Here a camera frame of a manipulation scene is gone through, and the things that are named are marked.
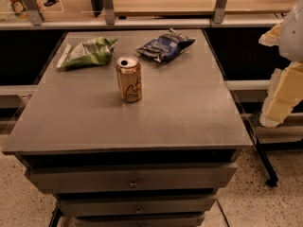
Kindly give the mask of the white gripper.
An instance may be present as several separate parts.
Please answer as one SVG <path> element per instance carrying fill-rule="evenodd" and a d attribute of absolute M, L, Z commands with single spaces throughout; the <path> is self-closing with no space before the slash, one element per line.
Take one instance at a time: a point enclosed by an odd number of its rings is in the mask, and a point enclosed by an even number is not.
<path fill-rule="evenodd" d="M 281 57 L 291 62 L 284 70 L 275 69 L 270 79 L 259 123 L 267 128 L 281 124 L 303 100 L 303 1 L 299 1 L 284 21 L 262 34 L 258 42 L 279 47 Z"/>

